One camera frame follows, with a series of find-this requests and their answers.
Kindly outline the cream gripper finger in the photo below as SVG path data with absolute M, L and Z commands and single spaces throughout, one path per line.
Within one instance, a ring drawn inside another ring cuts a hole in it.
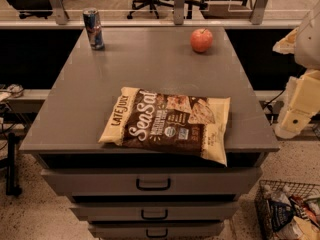
M 297 32 L 297 28 L 290 31 L 284 38 L 275 43 L 272 50 L 280 54 L 293 54 L 295 51 Z
M 274 128 L 277 137 L 291 139 L 301 133 L 320 111 L 320 71 L 307 69 L 299 78 L 290 77 Z

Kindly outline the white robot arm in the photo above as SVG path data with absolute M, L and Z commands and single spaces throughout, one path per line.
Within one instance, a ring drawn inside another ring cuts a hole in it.
M 295 62 L 306 69 L 299 78 L 289 78 L 284 105 L 274 128 L 278 137 L 291 139 L 320 112 L 320 2 L 272 50 L 293 54 Z

